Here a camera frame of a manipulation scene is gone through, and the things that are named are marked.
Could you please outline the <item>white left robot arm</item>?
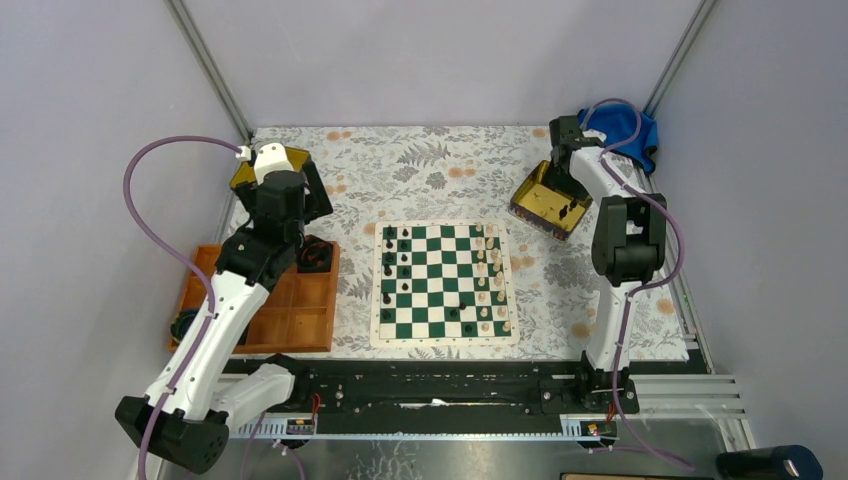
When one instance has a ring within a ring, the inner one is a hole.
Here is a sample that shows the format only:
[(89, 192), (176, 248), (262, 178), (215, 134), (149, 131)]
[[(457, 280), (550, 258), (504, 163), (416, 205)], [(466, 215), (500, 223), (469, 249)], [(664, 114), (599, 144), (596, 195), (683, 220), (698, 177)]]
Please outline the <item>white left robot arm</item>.
[[(132, 176), (141, 159), (180, 142), (219, 144), (254, 173), (253, 179), (232, 188), (248, 220), (223, 242), (210, 275), (158, 236), (132, 198)], [(146, 478), (150, 455), (203, 474), (223, 453), (232, 430), (272, 406), (296, 411), (309, 401), (308, 381), (286, 368), (279, 354), (235, 385), (220, 393), (214, 389), (250, 321), (283, 275), (290, 268), (318, 273), (331, 264), (330, 259), (309, 258), (307, 252), (318, 239), (305, 228), (330, 215), (333, 207), (311, 155), (280, 143), (252, 149), (205, 136), (166, 137), (132, 157), (122, 187), (139, 228), (196, 275), (205, 297), (162, 372), (143, 395), (123, 397), (115, 418), (139, 449), (138, 478)]]

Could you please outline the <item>gold tin with chess pieces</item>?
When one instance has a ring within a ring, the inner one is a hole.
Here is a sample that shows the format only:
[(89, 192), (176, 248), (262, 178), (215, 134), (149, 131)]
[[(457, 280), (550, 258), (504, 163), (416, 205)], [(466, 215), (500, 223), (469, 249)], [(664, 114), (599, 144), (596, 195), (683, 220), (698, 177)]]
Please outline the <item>gold tin with chess pieces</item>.
[(512, 195), (508, 211), (519, 220), (552, 236), (567, 240), (577, 230), (593, 200), (549, 186), (547, 179), (556, 179), (556, 168), (550, 161), (541, 161)]

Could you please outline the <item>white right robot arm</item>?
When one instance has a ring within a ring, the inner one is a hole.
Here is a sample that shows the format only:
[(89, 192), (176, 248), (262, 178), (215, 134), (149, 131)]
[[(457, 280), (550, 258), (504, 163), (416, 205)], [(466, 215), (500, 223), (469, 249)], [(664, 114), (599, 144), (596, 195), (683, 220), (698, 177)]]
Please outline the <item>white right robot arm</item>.
[(598, 206), (590, 253), (602, 278), (599, 306), (573, 386), (577, 405), (597, 412), (628, 380), (631, 292), (664, 265), (666, 227), (658, 208), (666, 200), (629, 185), (607, 159), (604, 141), (582, 130), (577, 116), (560, 116), (549, 128), (554, 186), (569, 198), (569, 207), (583, 200)]

